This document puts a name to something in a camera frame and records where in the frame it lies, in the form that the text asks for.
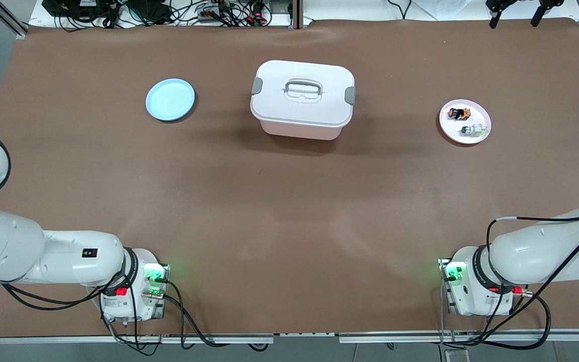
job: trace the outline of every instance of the small toy figure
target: small toy figure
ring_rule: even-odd
[[[483,124],[475,123],[472,126],[463,126],[461,128],[461,134],[462,136],[467,137],[480,137],[481,135],[484,135],[484,133],[486,133],[487,130],[489,129]]]
[[[459,108],[450,108],[448,116],[451,119],[466,121],[470,117],[470,109],[464,108],[460,110]]]

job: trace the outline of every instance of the light blue round lid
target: light blue round lid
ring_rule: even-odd
[[[186,80],[170,78],[154,85],[147,94],[147,111],[161,121],[175,121],[186,115],[196,93]]]

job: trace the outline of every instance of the white storage box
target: white storage box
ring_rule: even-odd
[[[354,76],[342,66],[270,60],[256,72],[250,107],[271,135],[333,140],[354,98]]]

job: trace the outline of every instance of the brown table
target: brown table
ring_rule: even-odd
[[[352,71],[357,103],[337,140],[261,130],[250,89],[270,59]],[[144,107],[169,77],[198,94],[175,124]],[[482,144],[459,147],[437,129],[456,98],[489,111]],[[0,209],[151,250],[172,264],[206,332],[435,330],[439,257],[484,243],[495,217],[579,206],[579,25],[31,28],[0,85],[0,138],[13,162]],[[579,328],[579,282],[545,293],[553,327]],[[167,314],[141,332],[175,333],[177,312]],[[540,309],[528,315],[510,328],[542,327]],[[476,329],[483,319],[448,323]],[[106,330],[90,303],[39,312],[0,288],[0,336],[95,334]]]

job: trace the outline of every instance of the gray floor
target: gray floor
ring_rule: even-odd
[[[27,21],[35,0],[8,0],[7,5],[19,19]],[[10,58],[15,37],[0,23],[0,80]],[[264,353],[255,353],[247,346],[227,346],[208,348],[198,345],[183,351],[177,345],[163,345],[154,358],[164,360],[188,360],[193,362],[273,360],[275,362],[296,361],[335,362],[352,361],[353,344],[339,344],[333,337],[277,337],[274,344]],[[491,346],[469,349],[473,362],[579,362],[579,342],[560,342],[555,346],[546,343],[531,351],[510,351]],[[111,343],[95,344],[5,344],[0,345],[0,361],[15,362],[85,362],[89,360],[124,360],[126,362],[147,360],[126,346]],[[358,362],[374,360],[395,360],[424,362],[439,360],[437,346],[433,344],[400,344],[390,351],[384,344],[361,344],[358,348]]]
[[[469,349],[472,362],[579,362],[579,342],[559,342],[557,348],[547,342],[530,351],[503,350],[492,346]],[[277,337],[267,351],[257,353],[246,345],[209,348],[198,345],[181,350],[176,344],[160,346],[154,355],[158,360],[187,362],[352,362],[353,344],[339,344],[333,337]],[[139,355],[126,346],[110,343],[95,344],[7,344],[0,345],[0,362],[84,362],[88,360],[122,360],[139,362],[149,357]],[[359,344],[356,362],[394,360],[407,362],[437,362],[437,346],[428,343],[399,344],[389,350],[384,344]]]

